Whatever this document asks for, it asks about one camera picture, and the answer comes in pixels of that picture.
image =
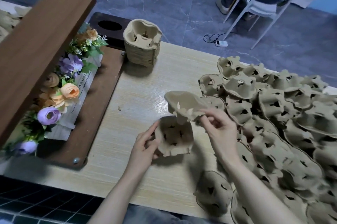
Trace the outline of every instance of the shoe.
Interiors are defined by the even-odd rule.
[[[243,15],[243,19],[245,20],[245,21],[249,21],[249,20],[251,20],[251,19],[253,19],[253,18],[255,18],[256,17],[256,15],[253,15],[253,14],[251,14],[251,13],[249,13],[249,12],[246,12],[244,15]]]
[[[218,7],[218,9],[220,10],[221,13],[223,13],[224,15],[226,15],[228,13],[228,8],[224,7],[222,4],[221,4],[221,0],[217,0],[215,2],[216,6]]]

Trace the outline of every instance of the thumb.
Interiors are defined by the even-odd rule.
[[[151,141],[146,151],[153,155],[156,149],[158,149],[159,144],[160,144],[160,138],[154,139],[153,141]]]
[[[214,129],[216,129],[211,122],[209,121],[208,117],[205,115],[200,118],[201,123],[203,124],[203,127],[205,128],[207,133],[212,132]]]

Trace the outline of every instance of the wooden table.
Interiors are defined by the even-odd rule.
[[[88,163],[80,171],[48,165],[23,156],[3,165],[5,176],[70,191],[106,197],[121,177],[138,133],[169,115],[164,94],[185,90],[201,96],[198,79],[219,73],[218,56],[162,42],[152,72],[127,63],[120,76]],[[330,94],[337,94],[329,88]],[[214,151],[203,128],[194,124],[195,145],[189,155],[159,159],[146,173],[131,203],[185,215],[207,217],[193,192],[203,170],[217,170]],[[230,213],[221,220],[233,223]]]

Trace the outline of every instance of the white power adapter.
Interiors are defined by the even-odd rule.
[[[228,47],[227,41],[222,41],[222,40],[216,40],[215,45],[217,47]]]

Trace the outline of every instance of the person's left hand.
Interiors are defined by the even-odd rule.
[[[160,144],[160,139],[157,138],[153,141],[148,141],[158,124],[159,121],[156,121],[146,132],[140,133],[137,136],[125,172],[136,175],[137,177],[143,177],[149,169],[152,159],[159,157],[155,154],[155,151]]]

